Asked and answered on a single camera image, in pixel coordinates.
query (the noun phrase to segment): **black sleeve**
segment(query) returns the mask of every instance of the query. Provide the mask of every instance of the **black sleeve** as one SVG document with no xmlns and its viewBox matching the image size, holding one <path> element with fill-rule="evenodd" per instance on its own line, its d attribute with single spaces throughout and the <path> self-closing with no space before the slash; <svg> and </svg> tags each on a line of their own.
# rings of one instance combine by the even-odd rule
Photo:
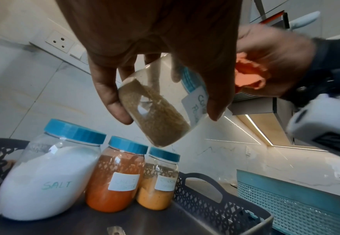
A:
<svg viewBox="0 0 340 235">
<path fill-rule="evenodd" d="M 340 39 L 313 39 L 316 54 L 306 75 L 281 98 L 304 107 L 319 94 L 340 97 Z"/>
</svg>

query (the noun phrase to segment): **jar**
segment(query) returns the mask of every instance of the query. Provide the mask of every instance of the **jar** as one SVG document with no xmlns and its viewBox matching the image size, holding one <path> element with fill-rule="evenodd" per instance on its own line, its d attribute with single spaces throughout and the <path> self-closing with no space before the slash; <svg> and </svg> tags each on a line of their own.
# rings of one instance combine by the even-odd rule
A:
<svg viewBox="0 0 340 235">
<path fill-rule="evenodd" d="M 86 188 L 86 203 L 102 212 L 117 212 L 130 205 L 143 175 L 148 146 L 112 136 Z"/>
<path fill-rule="evenodd" d="M 122 82 L 119 99 L 157 147 L 168 146 L 207 116 L 208 95 L 201 77 L 167 54 Z"/>
<path fill-rule="evenodd" d="M 136 200 L 151 210 L 169 207 L 178 180 L 180 155 L 159 148 L 150 148 L 146 159 L 143 180 Z"/>
<path fill-rule="evenodd" d="M 69 209 L 83 193 L 106 135 L 51 119 L 0 186 L 0 215 L 39 220 Z"/>
</svg>

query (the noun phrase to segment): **jar of red chili powder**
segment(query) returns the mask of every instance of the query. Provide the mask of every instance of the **jar of red chili powder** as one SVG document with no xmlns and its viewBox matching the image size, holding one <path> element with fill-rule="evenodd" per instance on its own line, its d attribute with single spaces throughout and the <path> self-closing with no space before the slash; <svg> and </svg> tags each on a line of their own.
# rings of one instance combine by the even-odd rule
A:
<svg viewBox="0 0 340 235">
<path fill-rule="evenodd" d="M 148 146 L 112 136 L 86 188 L 86 203 L 102 212 L 117 212 L 130 205 L 143 175 Z"/>
</svg>

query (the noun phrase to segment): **tile grout line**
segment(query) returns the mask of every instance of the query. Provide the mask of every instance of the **tile grout line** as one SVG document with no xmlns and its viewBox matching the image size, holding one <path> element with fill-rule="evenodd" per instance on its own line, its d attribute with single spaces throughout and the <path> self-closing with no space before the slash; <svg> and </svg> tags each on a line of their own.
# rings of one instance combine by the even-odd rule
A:
<svg viewBox="0 0 340 235">
<path fill-rule="evenodd" d="M 22 120 L 24 120 L 24 118 L 26 117 L 26 115 L 29 113 L 29 111 L 31 110 L 31 108 L 33 107 L 33 105 L 35 104 L 35 102 L 38 100 L 38 98 L 41 96 L 42 92 L 45 90 L 45 88 L 47 87 L 47 85 L 50 83 L 51 79 L 55 76 L 55 74 L 57 73 L 57 71 L 60 69 L 61 65 L 63 64 L 63 61 L 60 63 L 60 65 L 58 66 L 58 68 L 55 70 L 55 72 L 53 73 L 53 75 L 50 77 L 50 79 L 48 80 L 48 82 L 46 83 L 46 85 L 43 87 L 42 91 L 39 93 L 39 95 L 37 96 L 37 98 L 34 100 L 33 104 L 31 104 L 30 108 L 26 111 L 25 115 L 22 117 L 21 121 L 19 122 L 19 124 L 17 125 L 17 127 L 15 128 L 15 130 L 12 132 L 12 134 L 10 135 L 9 139 L 11 139 L 11 137 L 13 136 L 13 134 L 15 133 L 15 131 L 17 130 L 17 128 L 19 127 L 19 125 L 21 124 Z"/>
</svg>

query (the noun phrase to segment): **jar of yellow powder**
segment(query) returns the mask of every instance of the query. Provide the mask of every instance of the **jar of yellow powder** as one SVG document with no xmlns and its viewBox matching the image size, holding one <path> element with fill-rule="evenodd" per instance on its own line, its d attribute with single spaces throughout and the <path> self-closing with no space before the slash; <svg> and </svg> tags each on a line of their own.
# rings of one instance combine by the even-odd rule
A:
<svg viewBox="0 0 340 235">
<path fill-rule="evenodd" d="M 151 147 L 145 160 L 143 180 L 136 200 L 151 210 L 164 210 L 171 204 L 178 180 L 180 155 Z"/>
</svg>

